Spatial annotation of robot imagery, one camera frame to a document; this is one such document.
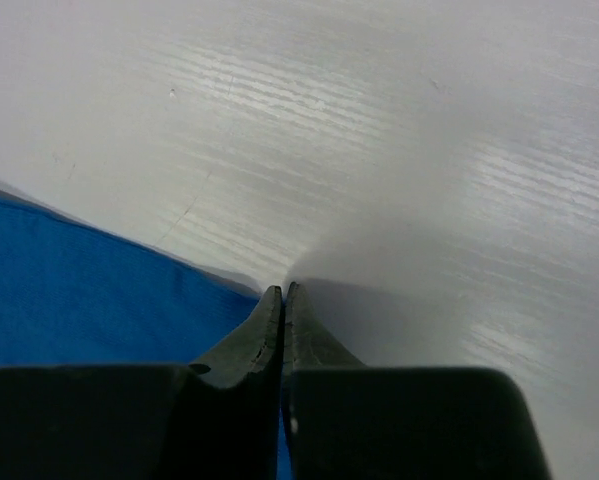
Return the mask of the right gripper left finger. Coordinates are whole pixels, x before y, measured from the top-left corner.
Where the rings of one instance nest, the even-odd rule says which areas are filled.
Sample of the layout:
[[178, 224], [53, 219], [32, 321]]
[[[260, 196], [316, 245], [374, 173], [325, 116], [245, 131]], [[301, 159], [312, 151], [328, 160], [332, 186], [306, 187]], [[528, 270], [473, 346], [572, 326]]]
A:
[[283, 300], [190, 364], [0, 368], [0, 479], [272, 479]]

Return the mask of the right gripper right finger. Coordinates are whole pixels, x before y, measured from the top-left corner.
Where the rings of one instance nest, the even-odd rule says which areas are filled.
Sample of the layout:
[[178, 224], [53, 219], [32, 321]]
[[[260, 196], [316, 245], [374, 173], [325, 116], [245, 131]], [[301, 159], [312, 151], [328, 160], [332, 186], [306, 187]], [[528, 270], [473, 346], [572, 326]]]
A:
[[297, 479], [547, 479], [526, 400], [481, 367], [377, 368], [317, 318], [285, 306], [282, 411]]

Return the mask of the blue tank top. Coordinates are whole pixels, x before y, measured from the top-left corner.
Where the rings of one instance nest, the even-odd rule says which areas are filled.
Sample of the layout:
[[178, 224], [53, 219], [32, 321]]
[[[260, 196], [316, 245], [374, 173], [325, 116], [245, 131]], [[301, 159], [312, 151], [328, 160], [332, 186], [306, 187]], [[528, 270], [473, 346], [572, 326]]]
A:
[[190, 364], [264, 293], [0, 193], [0, 368]]

